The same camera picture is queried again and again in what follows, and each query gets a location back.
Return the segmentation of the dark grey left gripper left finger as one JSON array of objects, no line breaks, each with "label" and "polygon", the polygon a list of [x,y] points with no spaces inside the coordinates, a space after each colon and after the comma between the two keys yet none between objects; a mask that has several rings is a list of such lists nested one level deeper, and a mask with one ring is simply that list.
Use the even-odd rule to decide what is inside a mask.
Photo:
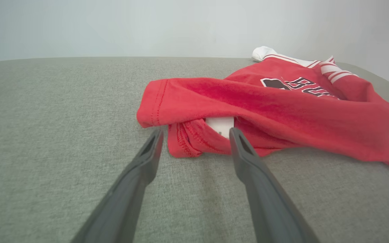
[{"label": "dark grey left gripper left finger", "polygon": [[152,132],[72,239],[73,243],[131,243],[146,187],[155,179],[163,132]]}]

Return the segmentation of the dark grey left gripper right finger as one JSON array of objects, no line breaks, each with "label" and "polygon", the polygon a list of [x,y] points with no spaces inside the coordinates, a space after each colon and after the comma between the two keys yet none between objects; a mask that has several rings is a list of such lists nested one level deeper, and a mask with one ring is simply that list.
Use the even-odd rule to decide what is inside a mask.
[{"label": "dark grey left gripper right finger", "polygon": [[243,132],[230,129],[237,177],[244,184],[258,243],[318,243],[319,239]]}]

